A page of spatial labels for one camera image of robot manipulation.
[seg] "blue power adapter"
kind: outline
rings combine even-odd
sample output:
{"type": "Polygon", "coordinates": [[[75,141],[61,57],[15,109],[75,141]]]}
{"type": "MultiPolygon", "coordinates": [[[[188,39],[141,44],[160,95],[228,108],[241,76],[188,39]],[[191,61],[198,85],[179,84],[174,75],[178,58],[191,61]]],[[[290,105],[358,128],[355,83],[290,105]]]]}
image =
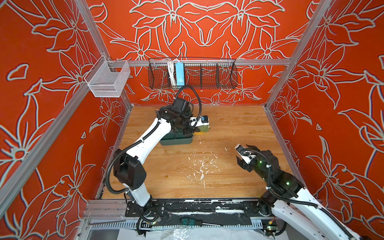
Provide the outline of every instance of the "blue power adapter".
{"type": "Polygon", "coordinates": [[[175,63],[175,68],[176,68],[176,83],[178,86],[184,86],[185,85],[184,63],[182,62],[175,63]]]}

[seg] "orange floral wallpaper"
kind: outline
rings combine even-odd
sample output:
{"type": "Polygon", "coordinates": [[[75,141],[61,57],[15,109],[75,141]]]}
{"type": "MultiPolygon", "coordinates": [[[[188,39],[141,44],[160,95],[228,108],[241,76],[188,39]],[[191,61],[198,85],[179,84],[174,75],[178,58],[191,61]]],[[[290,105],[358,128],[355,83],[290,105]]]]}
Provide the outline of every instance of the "orange floral wallpaper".
{"type": "MultiPolygon", "coordinates": [[[[100,55],[73,0],[2,1],[0,19],[2,187],[100,55]]],[[[73,238],[126,113],[121,98],[89,92],[0,219],[0,238],[73,238]]]]}
{"type": "Polygon", "coordinates": [[[73,0],[3,1],[0,187],[100,57],[73,0]]]}
{"type": "Polygon", "coordinates": [[[126,113],[121,98],[88,92],[0,220],[0,238],[73,239],[126,113]]]}
{"type": "Polygon", "coordinates": [[[271,112],[315,197],[384,238],[384,3],[334,0],[271,112]]]}
{"type": "MultiPolygon", "coordinates": [[[[114,60],[156,57],[289,58],[318,0],[87,0],[114,60]]],[[[238,86],[203,90],[204,104],[264,104],[284,66],[241,66],[238,86]]],[[[132,103],[169,102],[173,90],[151,90],[144,67],[131,68],[132,103]]]]}

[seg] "wire mesh basket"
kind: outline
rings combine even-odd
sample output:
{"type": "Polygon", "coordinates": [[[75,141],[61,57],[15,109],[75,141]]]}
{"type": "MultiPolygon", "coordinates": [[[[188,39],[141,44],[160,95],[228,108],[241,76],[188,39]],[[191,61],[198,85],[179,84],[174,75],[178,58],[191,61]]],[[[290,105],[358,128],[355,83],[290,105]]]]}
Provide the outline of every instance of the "wire mesh basket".
{"type": "MultiPolygon", "coordinates": [[[[173,86],[168,72],[168,61],[176,58],[149,59],[148,80],[151,89],[178,89],[173,86]]],[[[184,63],[185,84],[195,89],[231,89],[237,86],[235,59],[179,59],[184,63]]]]}
{"type": "Polygon", "coordinates": [[[92,68],[97,70],[92,71],[91,69],[85,77],[85,81],[95,97],[118,98],[124,89],[131,73],[128,62],[124,61],[121,68],[109,66],[111,62],[102,56],[92,68]]]}

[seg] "black motor joint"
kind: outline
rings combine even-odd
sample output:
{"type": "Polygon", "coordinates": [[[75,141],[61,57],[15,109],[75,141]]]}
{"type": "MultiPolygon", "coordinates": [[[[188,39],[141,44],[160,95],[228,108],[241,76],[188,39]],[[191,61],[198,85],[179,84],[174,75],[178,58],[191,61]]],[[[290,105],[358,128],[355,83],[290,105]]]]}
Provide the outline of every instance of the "black motor joint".
{"type": "MultiPolygon", "coordinates": [[[[183,134],[191,134],[199,131],[196,121],[191,121],[193,104],[182,98],[176,98],[172,105],[160,108],[160,116],[169,122],[172,129],[183,129],[183,134]]],[[[208,116],[202,116],[203,123],[208,122],[208,116]]]]}
{"type": "Polygon", "coordinates": [[[269,165],[271,168],[269,183],[272,190],[284,198],[297,197],[297,192],[303,188],[304,185],[295,176],[280,169],[278,158],[274,156],[270,150],[261,151],[256,146],[246,146],[248,147],[247,149],[254,150],[254,152],[247,151],[247,149],[241,145],[237,150],[240,152],[245,151],[247,154],[256,157],[254,157],[249,164],[237,157],[238,165],[249,172],[254,170],[266,183],[268,183],[269,168],[267,165],[269,165]]]}

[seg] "plastic sheet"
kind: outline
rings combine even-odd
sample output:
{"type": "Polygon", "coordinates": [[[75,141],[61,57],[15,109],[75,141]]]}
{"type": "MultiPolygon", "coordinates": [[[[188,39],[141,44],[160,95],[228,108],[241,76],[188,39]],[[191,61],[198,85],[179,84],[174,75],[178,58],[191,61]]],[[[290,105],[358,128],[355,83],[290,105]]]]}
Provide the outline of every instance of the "plastic sheet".
{"type": "MultiPolygon", "coordinates": [[[[253,230],[234,230],[225,228],[176,228],[147,232],[146,237],[134,230],[120,229],[117,240],[267,240],[253,230]]],[[[287,234],[276,236],[276,240],[288,240],[287,234]]]]}

